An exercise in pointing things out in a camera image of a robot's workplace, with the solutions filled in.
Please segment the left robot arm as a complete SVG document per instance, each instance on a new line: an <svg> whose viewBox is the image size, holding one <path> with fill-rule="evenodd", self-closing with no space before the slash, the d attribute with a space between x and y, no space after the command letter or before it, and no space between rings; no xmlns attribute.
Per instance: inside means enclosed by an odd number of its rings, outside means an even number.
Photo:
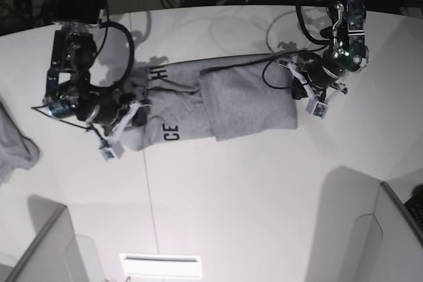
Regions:
<svg viewBox="0 0 423 282"><path fill-rule="evenodd" d="M297 0L295 4L300 29L311 43L322 46L324 52L303 50L297 54L294 66L298 74L293 77L290 91L295 100L313 98L324 102L328 88L340 88L341 78L361 71L369 62L364 0L323 0L332 24L321 30L321 39L309 33L302 2Z"/></svg>

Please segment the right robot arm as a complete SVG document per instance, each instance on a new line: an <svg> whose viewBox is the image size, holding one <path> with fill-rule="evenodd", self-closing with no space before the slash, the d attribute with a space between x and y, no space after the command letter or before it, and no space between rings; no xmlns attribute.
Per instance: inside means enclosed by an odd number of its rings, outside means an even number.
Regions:
<svg viewBox="0 0 423 282"><path fill-rule="evenodd" d="M61 122L75 117L85 123L84 130L96 131L99 125L104 131L98 136L103 147L117 144L126 129L146 123L149 105L124 90L135 63L130 31L110 20L108 0L57 0L53 22L61 28L54 34L42 109ZM128 43L125 71L107 87L91 83L90 69L102 50L90 32L94 28L118 30Z"/></svg>

